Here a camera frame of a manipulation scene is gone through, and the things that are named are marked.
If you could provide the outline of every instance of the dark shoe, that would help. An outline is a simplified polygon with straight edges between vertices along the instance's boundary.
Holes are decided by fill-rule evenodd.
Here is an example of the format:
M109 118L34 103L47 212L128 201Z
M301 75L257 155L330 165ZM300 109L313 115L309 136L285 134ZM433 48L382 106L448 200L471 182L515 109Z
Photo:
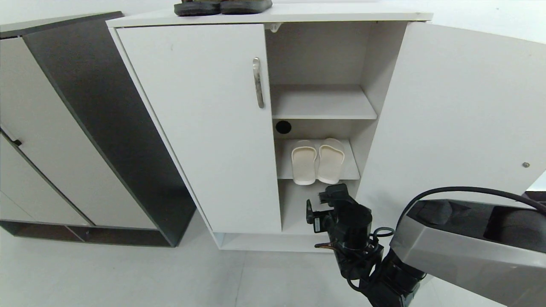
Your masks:
M220 8L224 15L258 14L273 5L271 0L226 0Z
M206 16L220 14L220 0L182 0L174 5L178 16Z

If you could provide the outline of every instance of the floor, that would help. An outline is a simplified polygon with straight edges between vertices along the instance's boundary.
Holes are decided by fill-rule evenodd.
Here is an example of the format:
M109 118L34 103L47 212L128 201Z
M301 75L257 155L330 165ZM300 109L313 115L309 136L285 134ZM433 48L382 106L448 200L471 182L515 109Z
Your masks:
M333 255L219 251L195 215L175 249L14 238L0 230L0 306L370 307ZM501 306L439 279L411 307Z

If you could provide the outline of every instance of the black robotic arm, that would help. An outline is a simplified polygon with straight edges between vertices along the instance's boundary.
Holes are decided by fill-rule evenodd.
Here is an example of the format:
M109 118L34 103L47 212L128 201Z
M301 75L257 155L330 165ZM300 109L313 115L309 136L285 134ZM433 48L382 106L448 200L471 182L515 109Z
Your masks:
M450 191L493 194L536 210L421 200ZM330 239L315 247L334 251L341 275L374 307L409 306L426 273L509 307L546 302L546 206L541 203L486 188L437 188L410 201L396 232L387 227L371 232L371 210L358 204L345 184L327 187L319 198L333 209L313 211L307 201L307 223ZM383 258L379 238L393 234Z

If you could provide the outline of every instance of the white cabinet panel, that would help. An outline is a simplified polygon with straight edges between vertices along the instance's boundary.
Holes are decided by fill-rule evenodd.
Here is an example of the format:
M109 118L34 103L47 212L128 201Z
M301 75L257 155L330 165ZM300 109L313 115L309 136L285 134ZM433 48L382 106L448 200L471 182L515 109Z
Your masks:
M0 136L0 167L0 190L36 221L89 225L3 135Z
M21 207L16 205L13 200L0 191L0 220L36 222Z
M155 228L72 117L23 39L2 39L0 49L0 121L23 142L21 151L95 224Z
M117 32L213 231L279 233L263 25ZM263 109L255 57L262 64Z
M431 188L522 194L546 168L545 80L544 44L410 23L357 200L375 211L377 226L393 226ZM470 193L433 197L513 204Z

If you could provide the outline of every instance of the slipper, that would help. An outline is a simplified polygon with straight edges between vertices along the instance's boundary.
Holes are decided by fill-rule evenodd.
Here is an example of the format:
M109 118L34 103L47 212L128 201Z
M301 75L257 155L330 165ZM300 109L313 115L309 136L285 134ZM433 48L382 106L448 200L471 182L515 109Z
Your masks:
M182 16L207 16L220 14L221 0L182 0L174 5L174 13Z
M334 185L340 181L345 160L345 148L336 139L326 139L318 149L321 161L318 165L317 179L325 184Z
M259 14L273 5L271 0L225 0L220 7L224 15Z
M314 161L317 150L309 140L297 141L292 150L292 174L294 182L300 186L308 186L316 180Z

